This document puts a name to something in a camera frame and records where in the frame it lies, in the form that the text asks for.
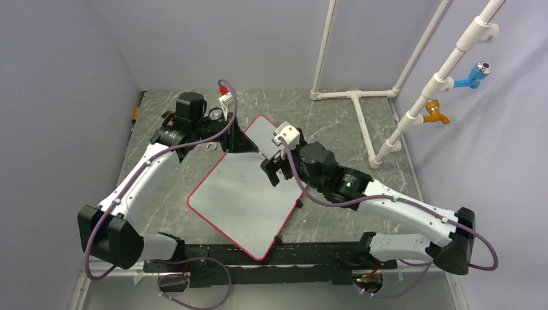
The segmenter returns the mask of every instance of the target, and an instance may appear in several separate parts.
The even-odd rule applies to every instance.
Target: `yellow tap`
[[[449,124],[449,119],[439,111],[439,102],[437,100],[429,100],[426,105],[430,115],[425,116],[425,123],[440,121],[442,124]]]

